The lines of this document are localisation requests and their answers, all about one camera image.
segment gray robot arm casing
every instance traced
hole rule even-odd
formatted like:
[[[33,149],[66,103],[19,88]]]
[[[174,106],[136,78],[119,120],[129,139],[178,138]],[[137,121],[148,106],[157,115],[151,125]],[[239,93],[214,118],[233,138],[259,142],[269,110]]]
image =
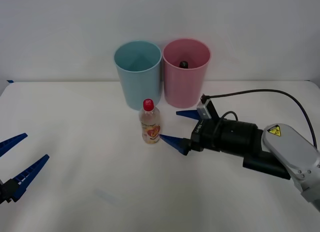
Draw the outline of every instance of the gray robot arm casing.
[[[273,153],[290,174],[301,195],[320,212],[320,153],[286,124],[266,127],[262,149]]]

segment bottle label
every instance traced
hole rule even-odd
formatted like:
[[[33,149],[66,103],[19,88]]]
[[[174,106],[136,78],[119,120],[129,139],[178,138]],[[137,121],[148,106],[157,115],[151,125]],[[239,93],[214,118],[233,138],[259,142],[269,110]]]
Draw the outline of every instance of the bottle label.
[[[155,144],[159,140],[159,134],[160,134],[160,124],[153,124],[153,125],[147,125],[144,123],[141,123],[142,126],[142,137],[144,141],[146,141],[148,144]]]

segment red bottle cap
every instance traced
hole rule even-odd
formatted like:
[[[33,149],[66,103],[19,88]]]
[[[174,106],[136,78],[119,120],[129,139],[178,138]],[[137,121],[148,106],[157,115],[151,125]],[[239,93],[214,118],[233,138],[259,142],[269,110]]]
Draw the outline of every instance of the red bottle cap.
[[[143,101],[143,109],[147,112],[152,111],[155,108],[152,99],[147,98]]]

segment pink cup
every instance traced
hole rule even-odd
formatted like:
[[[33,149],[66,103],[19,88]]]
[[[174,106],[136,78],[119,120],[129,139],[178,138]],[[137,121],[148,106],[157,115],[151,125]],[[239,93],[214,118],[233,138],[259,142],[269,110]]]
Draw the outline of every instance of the pink cup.
[[[183,109],[197,103],[210,58],[210,49],[191,38],[174,40],[164,48],[164,95],[168,104]],[[181,61],[187,61],[188,68],[180,68]]]

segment light blue cup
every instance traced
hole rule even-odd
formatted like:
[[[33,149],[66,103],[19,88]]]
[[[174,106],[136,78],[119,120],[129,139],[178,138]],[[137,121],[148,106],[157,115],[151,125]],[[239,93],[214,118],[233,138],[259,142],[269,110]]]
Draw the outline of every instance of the light blue cup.
[[[156,105],[161,97],[162,53],[154,43],[136,40],[122,45],[114,54],[126,103],[140,110],[145,99]]]

